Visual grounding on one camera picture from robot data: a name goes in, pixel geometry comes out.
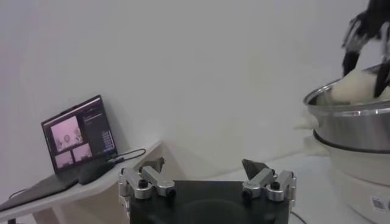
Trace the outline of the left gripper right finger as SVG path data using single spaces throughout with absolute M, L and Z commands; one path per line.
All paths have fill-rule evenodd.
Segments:
M 292 171 L 283 170 L 279 174 L 265 163 L 243 159 L 243 168 L 248 177 L 243 182 L 242 197 L 245 201 L 260 198 L 262 194 L 273 202 L 287 200 L 289 207 L 296 203 L 297 177 Z

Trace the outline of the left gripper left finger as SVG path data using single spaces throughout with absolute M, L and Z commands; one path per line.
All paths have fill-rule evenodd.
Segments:
M 130 199 L 134 196 L 139 200 L 151 198 L 153 190 L 157 195 L 167 199 L 176 196 L 176 186 L 173 180 L 165 178 L 162 174 L 162 168 L 165 159 L 159 157 L 152 161 L 146 161 L 135 170 L 131 167 L 124 167 L 118 174 L 118 197 L 119 203 L 126 213 L 130 213 Z

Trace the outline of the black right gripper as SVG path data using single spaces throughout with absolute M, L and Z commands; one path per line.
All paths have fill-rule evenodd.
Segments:
M 382 61 L 375 82 L 375 98 L 382 94 L 388 84 L 389 23 L 387 22 L 389 22 L 389 0 L 370 0 L 367 9 L 350 20 L 342 41 L 342 48 L 345 50 L 342 75 L 346 76 L 356 68 L 361 50 L 367 42 L 376 36 L 380 38 L 381 29 Z

